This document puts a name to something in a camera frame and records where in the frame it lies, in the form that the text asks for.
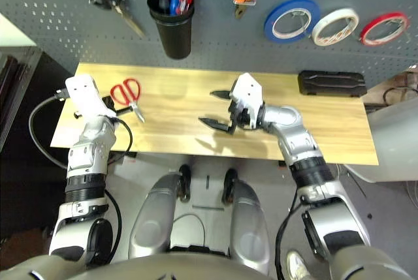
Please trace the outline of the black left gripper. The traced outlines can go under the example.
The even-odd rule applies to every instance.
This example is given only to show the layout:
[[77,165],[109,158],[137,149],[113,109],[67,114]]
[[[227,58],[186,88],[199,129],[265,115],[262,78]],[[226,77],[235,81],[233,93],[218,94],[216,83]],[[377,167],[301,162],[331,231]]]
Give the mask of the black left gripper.
[[102,98],[102,101],[104,102],[106,109],[106,116],[107,117],[117,117],[122,116],[124,114],[128,114],[129,112],[133,111],[133,108],[131,106],[119,109],[119,110],[112,110],[110,108],[114,107],[114,101],[112,100],[112,97],[110,95],[105,96]]

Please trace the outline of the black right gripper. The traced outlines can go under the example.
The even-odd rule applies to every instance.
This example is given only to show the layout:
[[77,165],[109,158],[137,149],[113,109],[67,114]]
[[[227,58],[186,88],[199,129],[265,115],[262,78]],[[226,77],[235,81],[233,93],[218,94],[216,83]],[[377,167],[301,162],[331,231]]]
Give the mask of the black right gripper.
[[[211,96],[219,99],[230,100],[230,91],[228,90],[215,90],[210,92]],[[208,117],[199,117],[199,121],[209,126],[212,129],[225,132],[227,134],[234,134],[237,127],[245,131],[252,131],[261,128],[261,122],[256,119],[255,123],[250,123],[250,116],[247,108],[242,108],[239,104],[232,101],[228,111],[230,113],[230,124],[224,124],[216,119]]]

